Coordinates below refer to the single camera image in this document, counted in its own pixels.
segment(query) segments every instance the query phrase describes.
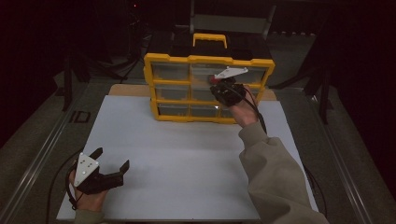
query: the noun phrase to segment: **table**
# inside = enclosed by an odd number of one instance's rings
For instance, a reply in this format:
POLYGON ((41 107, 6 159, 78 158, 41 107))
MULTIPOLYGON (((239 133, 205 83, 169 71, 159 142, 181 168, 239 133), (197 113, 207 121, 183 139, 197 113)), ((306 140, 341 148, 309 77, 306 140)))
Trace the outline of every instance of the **table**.
MULTIPOLYGON (((238 125, 211 122, 157 121, 149 109, 146 86, 116 85, 103 101, 84 148, 102 147, 100 172, 117 172, 130 160, 124 186, 112 189, 104 212, 121 221, 257 220, 248 197, 248 178, 239 161, 238 125), (138 90, 142 96, 131 96, 138 90)), ((268 135, 279 136, 302 166, 280 102, 261 101, 268 135)), ((314 210, 318 211, 307 183, 314 210)), ((74 211, 65 197, 57 218, 74 211)))

